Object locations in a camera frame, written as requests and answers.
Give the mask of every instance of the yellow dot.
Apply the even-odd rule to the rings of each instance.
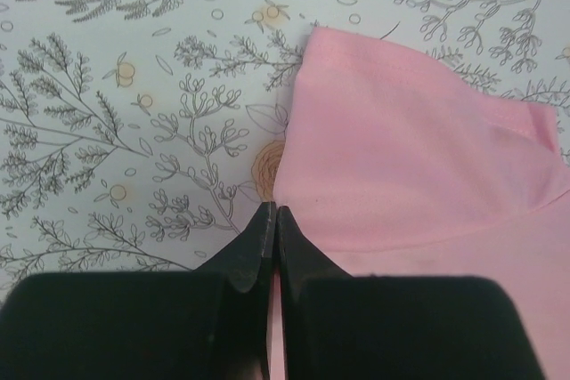
[[[269,18],[277,18],[279,16],[279,9],[277,9],[275,6],[268,7],[267,16]]]
[[[133,84],[133,78],[132,77],[119,76],[117,79],[117,83],[119,86],[122,86],[123,88],[127,88],[128,86]]]
[[[115,200],[123,200],[126,198],[126,189],[120,184],[115,184],[110,188],[109,194]]]
[[[264,20],[264,15],[260,12],[260,11],[255,11],[251,14],[251,19],[253,21],[263,21]]]
[[[121,77],[130,78],[134,76],[134,67],[128,62],[121,62],[118,65],[118,75]]]
[[[152,105],[152,97],[150,95],[145,94],[141,97],[139,103],[147,109]]]

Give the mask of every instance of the leaf illustration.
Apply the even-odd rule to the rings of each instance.
[[[277,109],[269,104],[250,104],[246,106],[248,116],[261,129],[275,135],[283,133],[286,125],[277,117]]]
[[[105,76],[102,77],[102,79],[108,79],[111,76],[115,76],[115,74],[117,73],[117,69],[113,69],[107,72],[107,74]]]
[[[168,63],[161,56],[156,55],[156,59],[161,69],[166,71],[170,76],[174,75],[174,72],[172,71]]]
[[[157,31],[155,31],[154,33],[152,33],[153,36],[162,36],[165,35],[166,33],[169,33],[172,29],[170,27],[164,27],[161,28]]]
[[[139,144],[141,146],[141,149],[143,149],[148,155],[152,156],[152,148],[150,144],[143,139],[143,137],[139,138]]]
[[[118,58],[117,58],[117,64],[120,64],[121,62],[123,62],[123,60],[126,57],[126,51],[124,51],[123,53],[121,53]]]
[[[238,189],[250,201],[256,204],[261,203],[261,197],[257,193],[256,184],[254,182],[243,182],[238,185]]]

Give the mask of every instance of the patterned surface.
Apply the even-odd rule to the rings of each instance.
[[[39,271],[190,270],[229,242],[271,198],[316,25],[558,107],[570,157],[569,5],[0,0],[0,298]]]

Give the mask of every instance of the pink fabric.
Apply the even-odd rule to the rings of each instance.
[[[551,379],[570,373],[569,190],[554,109],[478,93],[403,46],[315,29],[278,205],[354,275],[496,280]]]

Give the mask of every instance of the floral wallpaper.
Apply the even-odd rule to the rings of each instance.
[[[0,0],[0,300],[41,271],[191,271],[230,242],[273,197],[315,26],[555,106],[570,159],[570,0]]]

